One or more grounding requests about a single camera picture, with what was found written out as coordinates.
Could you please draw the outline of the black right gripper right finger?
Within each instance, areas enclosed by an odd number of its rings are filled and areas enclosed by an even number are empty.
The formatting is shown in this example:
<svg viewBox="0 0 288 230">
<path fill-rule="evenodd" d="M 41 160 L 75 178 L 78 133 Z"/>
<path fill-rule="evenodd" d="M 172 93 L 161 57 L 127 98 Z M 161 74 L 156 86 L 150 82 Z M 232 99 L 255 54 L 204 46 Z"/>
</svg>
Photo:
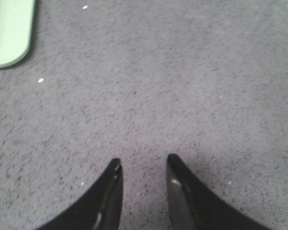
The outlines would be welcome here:
<svg viewBox="0 0 288 230">
<path fill-rule="evenodd" d="M 169 216 L 174 230 L 265 230 L 214 194 L 177 154 L 166 166 Z"/>
</svg>

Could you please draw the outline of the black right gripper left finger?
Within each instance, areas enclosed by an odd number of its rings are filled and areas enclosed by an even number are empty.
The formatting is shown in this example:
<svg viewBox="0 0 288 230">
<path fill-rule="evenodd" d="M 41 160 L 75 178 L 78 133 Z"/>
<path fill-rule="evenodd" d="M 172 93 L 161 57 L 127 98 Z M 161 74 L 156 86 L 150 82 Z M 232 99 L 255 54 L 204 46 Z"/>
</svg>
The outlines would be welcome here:
<svg viewBox="0 0 288 230">
<path fill-rule="evenodd" d="M 123 201 L 123 170 L 110 161 L 97 181 L 69 208 L 40 230 L 117 230 Z"/>
</svg>

